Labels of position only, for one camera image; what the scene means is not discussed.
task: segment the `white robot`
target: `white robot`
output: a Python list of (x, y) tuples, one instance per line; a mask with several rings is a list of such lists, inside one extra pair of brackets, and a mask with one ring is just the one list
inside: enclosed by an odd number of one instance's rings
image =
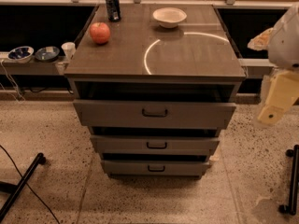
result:
[(299, 3), (293, 4), (275, 26), (251, 39), (250, 49), (267, 49), (276, 68), (262, 82), (256, 122), (273, 126), (299, 97)]

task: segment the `red apple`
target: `red apple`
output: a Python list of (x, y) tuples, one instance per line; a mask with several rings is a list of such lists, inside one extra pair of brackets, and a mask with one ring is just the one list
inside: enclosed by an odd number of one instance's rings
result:
[(90, 27), (90, 36), (97, 44), (104, 44), (110, 38), (110, 29), (103, 22), (95, 22)]

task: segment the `floor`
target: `floor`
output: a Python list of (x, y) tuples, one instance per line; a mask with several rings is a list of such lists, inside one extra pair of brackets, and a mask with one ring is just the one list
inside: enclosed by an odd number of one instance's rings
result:
[[(22, 172), (38, 152), (30, 187), (60, 223), (299, 223), (281, 215), (289, 196), (292, 159), (285, 150), (299, 142), (299, 106), (275, 127), (252, 124), (256, 105), (238, 104), (211, 167), (193, 177), (119, 176), (109, 178), (93, 152), (87, 128), (79, 124), (71, 99), (0, 99), (0, 144)], [(17, 183), (18, 173), (0, 150), (0, 180)], [(6, 199), (0, 193), (0, 205)], [(3, 223), (57, 223), (27, 188)]]

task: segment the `metal leg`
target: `metal leg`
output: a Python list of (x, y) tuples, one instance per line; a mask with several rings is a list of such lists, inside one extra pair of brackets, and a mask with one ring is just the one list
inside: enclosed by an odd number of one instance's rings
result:
[(297, 195), (298, 195), (298, 175), (299, 175), (299, 145), (295, 145), (293, 150), (286, 152), (288, 157), (292, 158), (292, 175), (290, 184), (289, 204), (281, 205), (279, 211), (281, 213), (289, 213), (296, 215), (297, 212)]
[(5, 182), (0, 182), (0, 190), (10, 193), (7, 201), (4, 203), (3, 207), (0, 210), (0, 223), (4, 219), (5, 215), (9, 211), (11, 205), (16, 201), (18, 198), (22, 188), (25, 186), (27, 181), (29, 180), (32, 173), (35, 171), (38, 164), (44, 164), (46, 162), (46, 158), (42, 153), (38, 153), (34, 161), (31, 163), (30, 167), (27, 169), (24, 176), (21, 178), (18, 185), (13, 185)]

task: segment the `bowl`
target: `bowl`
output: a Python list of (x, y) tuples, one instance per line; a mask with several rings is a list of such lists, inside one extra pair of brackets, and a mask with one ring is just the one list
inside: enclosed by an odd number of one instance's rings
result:
[(42, 63), (51, 63), (57, 60), (59, 53), (56, 47), (45, 47), (36, 52), (36, 59)]
[(174, 7), (157, 9), (152, 16), (164, 28), (175, 28), (187, 18), (187, 14), (184, 11)]
[(28, 63), (33, 54), (33, 48), (24, 46), (11, 50), (8, 54), (8, 58), (17, 63)]

